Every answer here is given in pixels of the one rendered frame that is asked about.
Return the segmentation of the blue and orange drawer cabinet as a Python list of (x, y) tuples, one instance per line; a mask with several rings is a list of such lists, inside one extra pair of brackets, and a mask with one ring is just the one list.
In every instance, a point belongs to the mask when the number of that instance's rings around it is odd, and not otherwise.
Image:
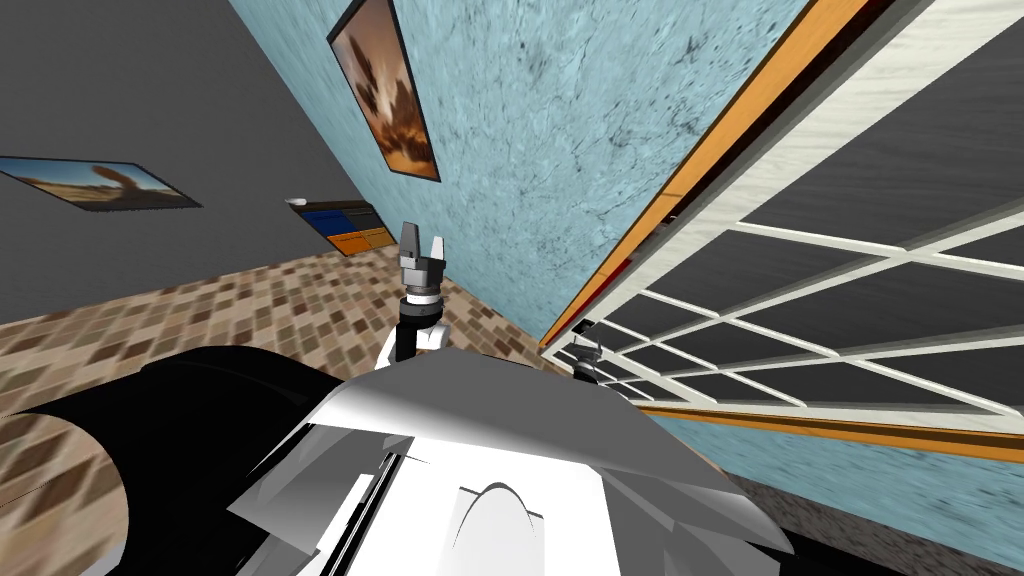
[(286, 203), (346, 257), (396, 243), (376, 209), (368, 202), (292, 198)]

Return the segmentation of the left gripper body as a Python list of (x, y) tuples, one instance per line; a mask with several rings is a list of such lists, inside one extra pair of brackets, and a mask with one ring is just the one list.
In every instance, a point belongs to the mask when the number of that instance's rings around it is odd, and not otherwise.
[(399, 265), (402, 283), (441, 283), (446, 261), (424, 256), (413, 258), (400, 253)]

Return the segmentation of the tall brown framed picture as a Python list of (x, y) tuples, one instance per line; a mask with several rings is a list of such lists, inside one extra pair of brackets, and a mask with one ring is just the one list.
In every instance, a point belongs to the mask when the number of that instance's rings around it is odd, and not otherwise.
[(388, 169), (438, 182), (393, 0), (351, 0), (327, 42)]

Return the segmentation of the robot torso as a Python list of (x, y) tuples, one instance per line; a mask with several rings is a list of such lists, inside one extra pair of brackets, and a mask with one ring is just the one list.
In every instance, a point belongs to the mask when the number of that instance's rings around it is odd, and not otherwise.
[(230, 506), (292, 576), (780, 576), (783, 530), (615, 390), (456, 348), (335, 388)]

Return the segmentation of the wide desert framed picture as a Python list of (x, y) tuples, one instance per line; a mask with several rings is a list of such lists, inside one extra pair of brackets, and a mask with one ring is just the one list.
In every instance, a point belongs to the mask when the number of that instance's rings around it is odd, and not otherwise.
[(89, 212), (201, 206), (135, 163), (0, 156), (0, 173)]

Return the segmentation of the white lattice glass door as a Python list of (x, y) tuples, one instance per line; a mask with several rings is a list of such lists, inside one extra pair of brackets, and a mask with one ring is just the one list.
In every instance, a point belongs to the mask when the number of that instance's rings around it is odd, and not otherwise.
[(893, 0), (581, 321), (638, 404), (1024, 434), (1024, 0)]

